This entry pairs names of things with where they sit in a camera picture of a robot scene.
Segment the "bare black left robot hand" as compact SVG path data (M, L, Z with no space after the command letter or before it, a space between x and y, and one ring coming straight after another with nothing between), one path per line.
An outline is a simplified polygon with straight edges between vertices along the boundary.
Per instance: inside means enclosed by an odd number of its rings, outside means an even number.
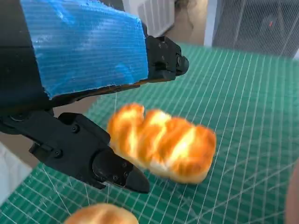
M53 109L171 81L188 68L176 43L98 0L0 3L1 132L27 137L40 162L95 188L147 194L150 184L112 151L104 129L78 113L55 117Z

